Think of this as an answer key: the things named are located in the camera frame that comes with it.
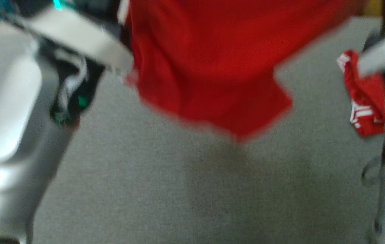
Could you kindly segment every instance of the gray carpet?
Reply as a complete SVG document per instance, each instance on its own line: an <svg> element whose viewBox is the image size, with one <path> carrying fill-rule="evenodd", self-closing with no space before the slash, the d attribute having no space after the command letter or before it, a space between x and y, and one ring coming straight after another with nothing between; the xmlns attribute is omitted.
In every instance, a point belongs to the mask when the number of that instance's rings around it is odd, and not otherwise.
<svg viewBox="0 0 385 244"><path fill-rule="evenodd" d="M378 25L352 20L284 64L294 110L243 146L153 113L107 75L36 215L35 244L365 243L378 189L360 172L383 138L350 125L335 59ZM0 40L0 81L23 40Z"/></svg>

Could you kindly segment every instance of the red cloth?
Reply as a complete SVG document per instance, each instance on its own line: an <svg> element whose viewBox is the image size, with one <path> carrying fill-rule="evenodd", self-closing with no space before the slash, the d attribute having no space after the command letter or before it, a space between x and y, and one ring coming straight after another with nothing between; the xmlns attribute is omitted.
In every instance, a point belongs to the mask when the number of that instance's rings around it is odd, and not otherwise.
<svg viewBox="0 0 385 244"><path fill-rule="evenodd" d="M273 69L364 0L130 0L143 101L245 140L292 101Z"/></svg>
<svg viewBox="0 0 385 244"><path fill-rule="evenodd" d="M360 79L358 57L355 51L346 51L338 58L338 64L352 99L350 122L361 136L366 137L384 133L385 85L381 74Z"/></svg>

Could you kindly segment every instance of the red shirt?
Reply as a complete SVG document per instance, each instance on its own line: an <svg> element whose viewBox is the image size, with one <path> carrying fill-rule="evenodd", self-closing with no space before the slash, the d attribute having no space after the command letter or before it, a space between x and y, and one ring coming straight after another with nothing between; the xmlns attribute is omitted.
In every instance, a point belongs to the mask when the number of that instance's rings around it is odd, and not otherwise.
<svg viewBox="0 0 385 244"><path fill-rule="evenodd" d="M143 101L245 140L291 107L273 79L285 58L364 0L130 0Z"/></svg>

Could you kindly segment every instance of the folded red garment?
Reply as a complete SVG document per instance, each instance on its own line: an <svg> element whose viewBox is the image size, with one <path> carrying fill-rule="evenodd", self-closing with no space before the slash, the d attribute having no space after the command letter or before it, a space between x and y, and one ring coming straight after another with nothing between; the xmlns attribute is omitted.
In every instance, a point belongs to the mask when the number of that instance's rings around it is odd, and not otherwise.
<svg viewBox="0 0 385 244"><path fill-rule="evenodd" d="M349 50L337 62L344 73L346 88L351 97L350 122L363 136L384 132L385 125L385 85L381 74L361 79L358 75L358 54Z"/></svg>
<svg viewBox="0 0 385 244"><path fill-rule="evenodd" d="M130 0L141 99L243 141L292 104L273 70L364 0Z"/></svg>

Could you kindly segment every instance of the yellow object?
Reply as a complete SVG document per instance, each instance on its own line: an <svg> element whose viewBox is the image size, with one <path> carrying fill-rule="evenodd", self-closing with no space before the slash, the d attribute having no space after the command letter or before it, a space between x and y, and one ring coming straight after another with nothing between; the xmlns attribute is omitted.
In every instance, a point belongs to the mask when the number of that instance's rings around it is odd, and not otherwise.
<svg viewBox="0 0 385 244"><path fill-rule="evenodd" d="M382 0L369 0L366 8L363 10L363 16L382 16Z"/></svg>

